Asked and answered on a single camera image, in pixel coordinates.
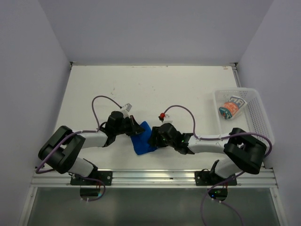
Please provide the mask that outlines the rabbit print towel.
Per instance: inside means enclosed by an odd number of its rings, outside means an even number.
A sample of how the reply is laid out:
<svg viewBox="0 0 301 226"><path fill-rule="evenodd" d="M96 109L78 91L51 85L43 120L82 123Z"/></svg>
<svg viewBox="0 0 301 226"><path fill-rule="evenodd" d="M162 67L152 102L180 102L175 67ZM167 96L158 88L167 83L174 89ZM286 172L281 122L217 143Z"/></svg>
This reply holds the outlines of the rabbit print towel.
<svg viewBox="0 0 301 226"><path fill-rule="evenodd" d="M222 106L218 108L219 114L225 120L232 120L237 117L247 106L247 102L238 96L231 96Z"/></svg>

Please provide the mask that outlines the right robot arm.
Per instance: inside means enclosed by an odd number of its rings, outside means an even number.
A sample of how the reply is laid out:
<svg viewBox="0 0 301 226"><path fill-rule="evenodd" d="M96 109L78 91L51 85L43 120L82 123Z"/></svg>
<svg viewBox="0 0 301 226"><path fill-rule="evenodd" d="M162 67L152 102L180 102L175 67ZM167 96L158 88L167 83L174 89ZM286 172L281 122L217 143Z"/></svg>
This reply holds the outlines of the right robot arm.
<svg viewBox="0 0 301 226"><path fill-rule="evenodd" d="M226 155L216 160L209 171L210 181L220 185L227 178L246 172L257 175L266 157L267 146L255 133L233 128L226 135L198 138L193 133L181 133L171 123L153 127L148 144L152 147L172 147L180 154L220 153Z"/></svg>

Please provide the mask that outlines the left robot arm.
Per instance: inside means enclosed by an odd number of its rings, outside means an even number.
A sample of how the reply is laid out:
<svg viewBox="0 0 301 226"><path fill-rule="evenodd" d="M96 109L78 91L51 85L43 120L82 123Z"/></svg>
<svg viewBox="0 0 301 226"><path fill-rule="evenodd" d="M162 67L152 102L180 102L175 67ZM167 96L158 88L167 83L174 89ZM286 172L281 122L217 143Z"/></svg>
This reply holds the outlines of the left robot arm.
<svg viewBox="0 0 301 226"><path fill-rule="evenodd" d="M60 174L77 174L87 185L92 185L98 179L97 167L79 158L80 151L91 147L108 147L118 135L134 136L144 131L132 115L125 117L121 111L113 111L106 123L99 125L96 130L73 131L61 126L40 149L38 157L42 162L36 168L36 173L57 171Z"/></svg>

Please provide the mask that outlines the blue towel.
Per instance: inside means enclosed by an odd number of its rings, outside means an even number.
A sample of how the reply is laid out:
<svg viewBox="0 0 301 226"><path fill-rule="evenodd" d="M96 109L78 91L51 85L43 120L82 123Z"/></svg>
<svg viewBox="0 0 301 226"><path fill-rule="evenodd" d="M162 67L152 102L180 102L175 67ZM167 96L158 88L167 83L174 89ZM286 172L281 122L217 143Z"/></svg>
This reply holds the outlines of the blue towel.
<svg viewBox="0 0 301 226"><path fill-rule="evenodd" d="M148 140L151 137L151 128L149 124L146 121L143 121L140 126L145 129L145 131L139 135L130 137L135 153L137 155L143 155L156 151L158 148L156 146L151 146L148 143Z"/></svg>

